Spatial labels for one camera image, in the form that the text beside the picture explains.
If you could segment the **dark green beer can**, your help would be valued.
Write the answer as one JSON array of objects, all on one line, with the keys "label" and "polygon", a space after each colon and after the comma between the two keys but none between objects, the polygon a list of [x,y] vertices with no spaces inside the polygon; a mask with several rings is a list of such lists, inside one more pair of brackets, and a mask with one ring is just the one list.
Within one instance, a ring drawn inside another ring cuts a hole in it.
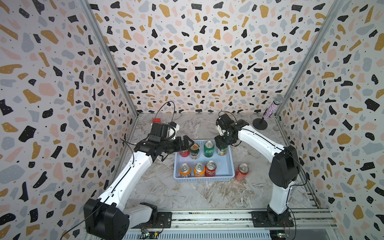
[{"label": "dark green beer can", "polygon": [[225,156],[227,154],[228,147],[217,148],[217,154],[219,156]]}]

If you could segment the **green and cream can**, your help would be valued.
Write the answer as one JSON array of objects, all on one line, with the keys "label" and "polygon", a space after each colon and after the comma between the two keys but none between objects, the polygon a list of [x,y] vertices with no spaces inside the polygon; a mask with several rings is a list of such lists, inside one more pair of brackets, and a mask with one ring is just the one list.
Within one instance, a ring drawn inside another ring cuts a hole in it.
[{"label": "green and cream can", "polygon": [[200,157],[200,146],[197,143],[194,143],[190,148],[190,157],[193,160],[197,160]]}]

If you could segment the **red soda can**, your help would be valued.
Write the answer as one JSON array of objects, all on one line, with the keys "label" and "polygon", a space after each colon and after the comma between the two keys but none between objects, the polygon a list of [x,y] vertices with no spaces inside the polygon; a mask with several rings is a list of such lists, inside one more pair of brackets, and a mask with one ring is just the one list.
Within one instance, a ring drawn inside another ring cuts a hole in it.
[{"label": "red soda can", "polygon": [[215,177],[216,176],[217,165],[214,161],[208,161],[205,165],[205,176],[206,177]]},{"label": "red soda can", "polygon": [[238,165],[238,168],[235,173],[235,179],[237,181],[242,181],[249,173],[249,167],[245,163],[241,163]]}]

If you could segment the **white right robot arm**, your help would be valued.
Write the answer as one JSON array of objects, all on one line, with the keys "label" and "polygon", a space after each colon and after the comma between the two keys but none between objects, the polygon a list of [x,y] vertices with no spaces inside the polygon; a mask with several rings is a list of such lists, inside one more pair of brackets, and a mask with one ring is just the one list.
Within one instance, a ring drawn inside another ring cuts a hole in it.
[{"label": "white right robot arm", "polygon": [[217,118],[216,129],[219,134],[214,140],[218,148],[241,141],[256,149],[271,163],[269,178],[273,183],[272,197],[267,206],[265,219],[260,223],[267,223],[273,227],[288,224],[291,217],[288,207],[290,191],[300,173],[296,148],[284,147],[259,133],[248,122],[234,121],[228,114]]}]

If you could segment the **red soda can front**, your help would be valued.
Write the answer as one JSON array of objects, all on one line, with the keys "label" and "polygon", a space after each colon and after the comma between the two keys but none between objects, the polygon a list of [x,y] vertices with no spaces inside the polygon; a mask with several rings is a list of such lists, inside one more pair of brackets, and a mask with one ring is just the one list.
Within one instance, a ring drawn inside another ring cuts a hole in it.
[{"label": "red soda can front", "polygon": [[208,161],[205,165],[205,176],[206,177],[215,177],[216,176],[217,165],[214,161]]}]

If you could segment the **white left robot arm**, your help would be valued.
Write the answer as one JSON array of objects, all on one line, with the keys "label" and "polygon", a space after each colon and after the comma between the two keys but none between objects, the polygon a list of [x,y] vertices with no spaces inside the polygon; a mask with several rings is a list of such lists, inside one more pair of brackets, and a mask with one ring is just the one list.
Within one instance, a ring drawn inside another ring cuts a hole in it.
[{"label": "white left robot arm", "polygon": [[98,199],[89,199],[84,205],[87,233],[104,240],[121,240],[127,230],[152,220],[156,207],[151,204],[142,203],[124,212],[129,196],[157,157],[165,158],[193,145],[194,141],[188,136],[174,139],[149,137],[138,142],[129,163],[115,181]]}]

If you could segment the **green soda can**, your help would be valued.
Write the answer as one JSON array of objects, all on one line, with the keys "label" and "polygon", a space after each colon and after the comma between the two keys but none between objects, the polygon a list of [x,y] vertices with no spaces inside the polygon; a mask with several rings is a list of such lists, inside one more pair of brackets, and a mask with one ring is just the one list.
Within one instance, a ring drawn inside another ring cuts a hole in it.
[{"label": "green soda can", "polygon": [[215,145],[212,141],[206,141],[204,144],[204,156],[211,158],[214,155]]}]

